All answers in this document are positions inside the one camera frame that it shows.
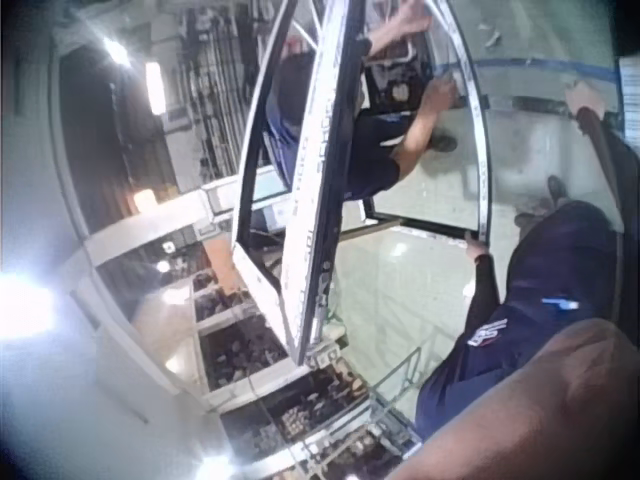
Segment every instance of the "long black sleeve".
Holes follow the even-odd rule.
[[[640,160],[636,153],[608,130],[598,116],[588,108],[577,114],[580,129],[589,136],[614,194],[624,223],[618,326],[636,346],[638,331],[638,206],[640,197]]]
[[[465,331],[477,330],[486,324],[500,305],[496,273],[491,255],[476,259],[476,291],[469,305]]]

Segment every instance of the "person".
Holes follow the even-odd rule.
[[[424,32],[430,25],[431,17],[424,3],[408,0],[387,23],[369,33],[368,56],[374,56],[407,35]],[[313,52],[285,58],[274,76],[266,104],[271,160],[289,189],[293,183],[313,62]],[[356,118],[345,199],[369,198],[388,190],[413,171],[429,145],[441,151],[455,149],[455,139],[447,136],[432,139],[432,134],[439,114],[451,107],[456,93],[452,78],[438,78],[427,86],[413,119],[410,116]],[[396,147],[381,146],[402,135],[404,138]]]
[[[467,235],[476,291],[464,332],[421,388],[426,443],[394,480],[581,478],[637,448],[638,158],[586,84],[567,103],[614,193],[623,241],[550,178],[552,209],[529,219],[500,304],[489,250]]]

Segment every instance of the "hand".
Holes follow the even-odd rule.
[[[439,114],[449,110],[458,96],[458,87],[451,75],[434,78],[422,94],[420,110]]]
[[[464,239],[467,242],[467,256],[474,262],[479,256],[489,254],[489,247],[481,241],[471,237],[471,232],[466,232],[464,234]]]
[[[598,92],[585,82],[578,82],[573,87],[568,88],[565,91],[565,97],[569,110],[571,110],[574,117],[578,115],[578,111],[581,108],[587,107],[593,110],[600,120],[604,118],[604,100]]]
[[[400,39],[406,35],[427,31],[431,26],[431,20],[423,0],[406,0],[389,23],[394,26],[397,37]]]

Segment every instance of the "worker in dark blue shirt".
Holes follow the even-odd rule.
[[[424,2],[408,0],[386,24],[369,33],[369,57],[407,35],[426,31],[430,24]],[[271,161],[289,189],[294,178],[313,62],[313,52],[285,58],[274,76],[267,99]],[[356,118],[345,199],[360,200],[391,188],[413,171],[427,148],[453,151],[456,140],[443,134],[435,136],[433,130],[439,114],[451,107],[456,95],[452,78],[435,79],[427,86],[415,116]],[[401,136],[404,138],[395,147],[381,145]]]
[[[613,320],[637,342],[639,162],[601,123],[604,104],[597,99],[584,84],[567,94],[617,200],[625,226],[622,242],[598,208],[566,198],[562,182],[553,177],[553,209],[535,222],[513,253],[506,298],[500,303],[492,257],[483,244],[468,237],[476,291],[464,332],[420,391],[416,426],[424,439],[574,324]]]

